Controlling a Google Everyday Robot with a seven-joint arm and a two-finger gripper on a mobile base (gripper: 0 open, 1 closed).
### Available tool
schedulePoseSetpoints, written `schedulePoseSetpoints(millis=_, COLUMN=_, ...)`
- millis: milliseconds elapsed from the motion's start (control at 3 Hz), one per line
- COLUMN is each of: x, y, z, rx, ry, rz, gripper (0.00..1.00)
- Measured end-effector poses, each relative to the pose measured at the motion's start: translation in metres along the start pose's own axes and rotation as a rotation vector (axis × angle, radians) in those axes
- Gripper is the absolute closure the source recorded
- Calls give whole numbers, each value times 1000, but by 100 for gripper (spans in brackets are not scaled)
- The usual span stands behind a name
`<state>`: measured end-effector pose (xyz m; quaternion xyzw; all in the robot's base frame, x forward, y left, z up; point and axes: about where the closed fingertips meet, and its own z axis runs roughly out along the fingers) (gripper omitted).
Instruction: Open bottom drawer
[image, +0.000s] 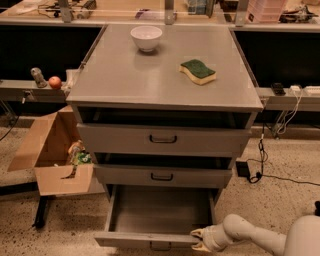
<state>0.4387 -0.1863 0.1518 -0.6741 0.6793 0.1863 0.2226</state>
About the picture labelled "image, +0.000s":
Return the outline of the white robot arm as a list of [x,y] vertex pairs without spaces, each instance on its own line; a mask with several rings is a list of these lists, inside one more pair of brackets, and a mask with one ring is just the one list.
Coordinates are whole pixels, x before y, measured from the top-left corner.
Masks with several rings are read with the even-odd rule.
[[236,214],[227,215],[218,225],[190,232],[200,241],[198,251],[221,251],[228,246],[250,241],[272,256],[320,256],[320,217],[298,218],[286,235],[253,225]]

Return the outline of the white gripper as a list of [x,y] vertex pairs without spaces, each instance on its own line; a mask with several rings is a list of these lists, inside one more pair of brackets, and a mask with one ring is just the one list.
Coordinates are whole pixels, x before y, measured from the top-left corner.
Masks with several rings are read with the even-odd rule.
[[222,251],[233,243],[232,238],[226,233],[222,225],[212,225],[204,229],[195,229],[192,230],[190,234],[201,238],[201,242],[191,246],[195,251]]

